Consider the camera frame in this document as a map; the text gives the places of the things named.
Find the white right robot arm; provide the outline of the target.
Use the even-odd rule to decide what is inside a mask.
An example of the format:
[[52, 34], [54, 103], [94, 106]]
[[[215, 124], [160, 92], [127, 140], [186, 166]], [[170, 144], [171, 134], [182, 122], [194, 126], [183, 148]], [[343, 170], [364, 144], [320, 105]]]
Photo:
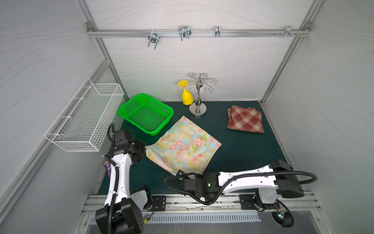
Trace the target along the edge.
[[181, 179], [181, 189], [205, 202], [212, 202], [220, 194], [241, 190], [258, 190], [258, 200], [263, 204], [273, 204], [276, 199], [295, 199], [304, 196], [304, 191], [296, 175], [273, 173], [293, 172], [293, 167], [281, 160], [273, 160], [270, 165], [241, 172], [210, 172]]

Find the pastel floral skirt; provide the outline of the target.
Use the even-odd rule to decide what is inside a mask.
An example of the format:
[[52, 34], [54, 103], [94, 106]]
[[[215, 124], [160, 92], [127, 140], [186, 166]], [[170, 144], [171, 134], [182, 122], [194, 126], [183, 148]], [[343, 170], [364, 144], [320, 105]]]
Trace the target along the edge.
[[146, 147], [146, 156], [172, 175], [202, 174], [222, 143], [182, 116], [160, 139]]

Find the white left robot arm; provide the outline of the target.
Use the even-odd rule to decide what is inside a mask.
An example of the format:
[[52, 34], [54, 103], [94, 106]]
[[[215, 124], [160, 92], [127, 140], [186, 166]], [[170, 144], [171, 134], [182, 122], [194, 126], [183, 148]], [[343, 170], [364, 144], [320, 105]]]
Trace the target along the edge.
[[144, 230], [143, 212], [153, 205], [150, 190], [143, 187], [130, 193], [132, 161], [142, 152], [135, 143], [120, 140], [103, 156], [111, 165], [111, 177], [104, 207], [95, 214], [102, 234], [141, 234]]

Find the red plaid skirt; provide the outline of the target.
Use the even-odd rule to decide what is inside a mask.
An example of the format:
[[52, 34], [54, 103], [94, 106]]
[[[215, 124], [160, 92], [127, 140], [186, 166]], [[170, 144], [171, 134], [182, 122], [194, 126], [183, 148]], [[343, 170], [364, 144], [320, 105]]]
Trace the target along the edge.
[[264, 133], [262, 113], [255, 108], [233, 105], [228, 109], [228, 129]]

